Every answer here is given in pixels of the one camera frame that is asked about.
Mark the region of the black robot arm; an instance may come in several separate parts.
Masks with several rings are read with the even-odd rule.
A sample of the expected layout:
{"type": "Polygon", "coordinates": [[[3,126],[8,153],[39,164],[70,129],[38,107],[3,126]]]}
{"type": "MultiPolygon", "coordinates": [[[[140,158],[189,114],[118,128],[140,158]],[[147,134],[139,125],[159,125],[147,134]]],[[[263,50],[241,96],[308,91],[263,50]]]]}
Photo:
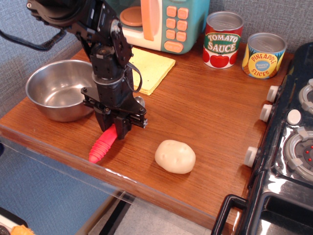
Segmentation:
{"type": "Polygon", "coordinates": [[[115,11],[104,0],[29,0],[31,15],[48,26],[72,33],[92,64],[94,88],[82,88],[84,104],[95,111],[102,131],[115,126],[122,140],[132,125],[147,125],[146,109],[136,101],[133,56],[115,11]]]}

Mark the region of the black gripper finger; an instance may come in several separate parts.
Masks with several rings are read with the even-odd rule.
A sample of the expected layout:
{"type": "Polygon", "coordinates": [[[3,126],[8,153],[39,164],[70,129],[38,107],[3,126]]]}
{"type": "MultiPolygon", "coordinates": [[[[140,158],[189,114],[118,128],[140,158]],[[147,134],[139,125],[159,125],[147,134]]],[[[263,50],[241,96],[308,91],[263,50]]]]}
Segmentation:
{"type": "Polygon", "coordinates": [[[131,123],[128,118],[117,116],[114,119],[117,138],[123,140],[127,133],[131,130],[131,123]]]}
{"type": "Polygon", "coordinates": [[[114,124],[111,109],[94,109],[94,112],[98,124],[103,132],[105,132],[114,124]]]}

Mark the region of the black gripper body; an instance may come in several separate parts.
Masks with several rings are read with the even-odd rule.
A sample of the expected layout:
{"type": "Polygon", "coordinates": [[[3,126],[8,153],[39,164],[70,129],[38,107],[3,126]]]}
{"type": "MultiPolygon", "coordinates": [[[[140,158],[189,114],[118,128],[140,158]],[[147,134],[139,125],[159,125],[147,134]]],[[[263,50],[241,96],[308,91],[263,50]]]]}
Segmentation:
{"type": "Polygon", "coordinates": [[[84,104],[90,108],[100,104],[108,107],[121,107],[128,97],[133,97],[130,84],[124,79],[117,82],[96,84],[96,87],[83,87],[84,104]]]}

